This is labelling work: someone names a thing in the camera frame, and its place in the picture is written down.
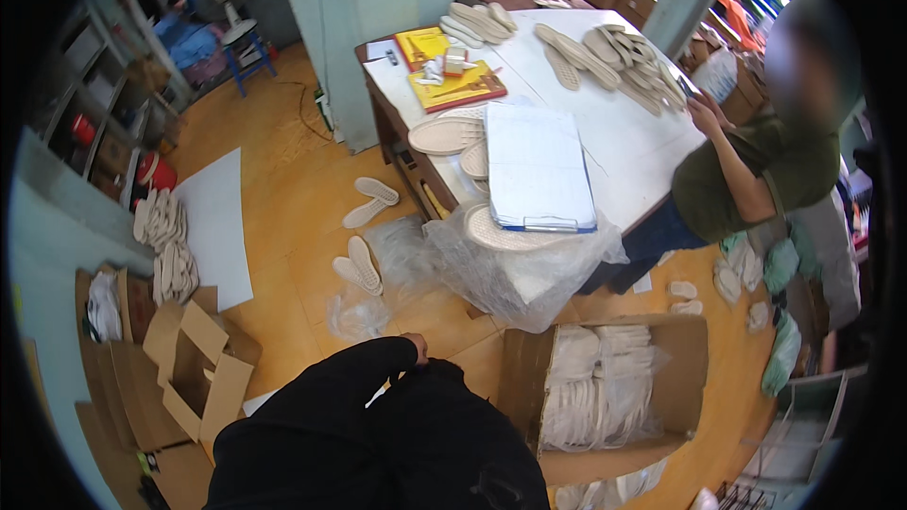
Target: stool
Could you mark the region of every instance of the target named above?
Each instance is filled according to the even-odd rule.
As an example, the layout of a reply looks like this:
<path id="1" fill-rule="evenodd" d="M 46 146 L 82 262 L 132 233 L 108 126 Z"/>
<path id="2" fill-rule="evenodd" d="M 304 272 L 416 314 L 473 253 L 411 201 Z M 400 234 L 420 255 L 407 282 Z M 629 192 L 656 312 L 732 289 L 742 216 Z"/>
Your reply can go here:
<path id="1" fill-rule="evenodd" d="M 278 75 L 278 72 L 274 70 L 274 66 L 271 65 L 271 59 L 267 56 L 264 46 L 261 45 L 261 40 L 255 32 L 256 26 L 257 22 L 254 19 L 245 19 L 240 22 L 238 26 L 227 30 L 221 39 L 224 53 L 227 54 L 227 63 L 230 65 L 230 71 L 233 73 L 233 78 L 236 80 L 236 85 L 240 88 L 240 95 L 242 95 L 243 98 L 246 98 L 246 90 L 242 88 L 242 81 L 255 73 L 258 69 L 267 67 L 267 70 L 271 72 L 272 76 L 276 77 Z M 261 59 L 245 69 L 240 69 L 240 64 L 237 63 L 236 57 L 233 55 L 232 45 L 236 40 L 239 40 L 246 34 L 248 34 L 249 38 L 252 40 L 252 45 L 255 46 L 255 49 L 261 55 Z"/>

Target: green t-shirt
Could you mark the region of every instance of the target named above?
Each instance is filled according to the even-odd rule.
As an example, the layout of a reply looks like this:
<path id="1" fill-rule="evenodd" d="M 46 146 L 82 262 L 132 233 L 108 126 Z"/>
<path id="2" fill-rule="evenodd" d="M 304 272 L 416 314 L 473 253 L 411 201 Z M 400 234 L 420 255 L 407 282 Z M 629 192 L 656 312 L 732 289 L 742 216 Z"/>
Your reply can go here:
<path id="1" fill-rule="evenodd" d="M 800 133 L 770 115 L 725 134 L 750 171 L 765 178 L 778 216 L 818 203 L 837 181 L 841 148 L 836 132 Z M 756 224 L 740 216 L 708 140 L 677 167 L 671 190 L 680 216 L 704 241 L 717 243 Z"/>

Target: red container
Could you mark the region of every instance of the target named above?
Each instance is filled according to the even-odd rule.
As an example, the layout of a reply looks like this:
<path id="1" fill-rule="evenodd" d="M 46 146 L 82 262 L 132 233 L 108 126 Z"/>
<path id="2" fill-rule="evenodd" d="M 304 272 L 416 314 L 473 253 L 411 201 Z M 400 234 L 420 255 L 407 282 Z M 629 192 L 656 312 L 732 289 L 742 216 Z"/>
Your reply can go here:
<path id="1" fill-rule="evenodd" d="M 157 152 L 149 152 L 139 162 L 139 169 L 135 173 L 135 179 L 140 186 L 146 186 L 149 189 L 173 189 L 176 187 L 176 171 L 163 161 L 161 155 Z"/>
<path id="2" fill-rule="evenodd" d="M 76 115 L 75 119 L 73 119 L 72 131 L 76 142 L 85 147 L 92 145 L 95 130 L 92 123 L 88 122 L 88 117 L 85 117 L 82 113 Z"/>

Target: black jacket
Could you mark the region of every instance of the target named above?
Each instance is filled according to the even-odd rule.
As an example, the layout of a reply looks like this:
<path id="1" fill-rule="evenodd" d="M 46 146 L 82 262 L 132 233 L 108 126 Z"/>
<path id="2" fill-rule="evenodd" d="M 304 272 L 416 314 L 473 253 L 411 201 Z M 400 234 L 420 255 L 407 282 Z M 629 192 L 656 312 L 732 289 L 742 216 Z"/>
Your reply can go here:
<path id="1" fill-rule="evenodd" d="M 206 508 L 549 508 L 510 420 L 456 365 L 416 358 L 385 337 L 307 368 L 221 431 Z"/>

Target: orange floor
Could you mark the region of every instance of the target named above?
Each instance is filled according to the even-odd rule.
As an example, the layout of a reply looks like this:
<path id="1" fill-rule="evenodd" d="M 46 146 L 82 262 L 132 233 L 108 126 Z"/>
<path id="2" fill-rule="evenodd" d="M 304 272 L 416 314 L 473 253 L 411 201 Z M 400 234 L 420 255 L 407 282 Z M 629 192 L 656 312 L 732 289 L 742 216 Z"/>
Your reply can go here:
<path id="1" fill-rule="evenodd" d="M 275 67 L 277 77 L 260 71 L 244 82 L 245 99 L 231 81 L 190 107 L 180 146 L 168 156 L 185 178 L 242 148 L 243 227 L 255 298 L 227 314 L 264 347 L 248 398 L 283 386 L 310 364 L 349 346 L 327 329 L 325 312 L 327 300 L 344 285 L 331 261 L 346 255 L 353 234 L 340 220 L 367 201 L 353 188 L 354 179 L 376 177 L 405 194 L 377 148 L 351 156 L 329 139 L 312 99 L 315 75 L 301 44 L 282 51 Z M 300 102 L 302 84 L 306 90 Z M 415 206 L 402 196 L 398 205 L 357 232 L 410 213 Z M 739 458 L 737 446 L 753 426 L 752 414 L 770 406 L 759 393 L 759 381 L 774 332 L 751 336 L 744 330 L 749 304 L 764 299 L 765 290 L 744 294 L 731 309 L 712 285 L 718 253 L 716 246 L 678 253 L 652 270 L 654 290 L 575 297 L 561 314 L 560 321 L 569 323 L 588 308 L 614 314 L 663 312 L 669 305 L 663 288 L 680 279 L 693 281 L 705 304 L 709 380 L 697 436 L 671 456 L 659 485 L 626 508 L 683 509 L 702 486 L 716 489 Z M 421 332 L 430 355 L 459 364 L 470 389 L 493 402 L 505 327 L 487 315 L 470 319 L 467 305 L 456 297 L 417 304 L 395 316 L 385 334 Z"/>

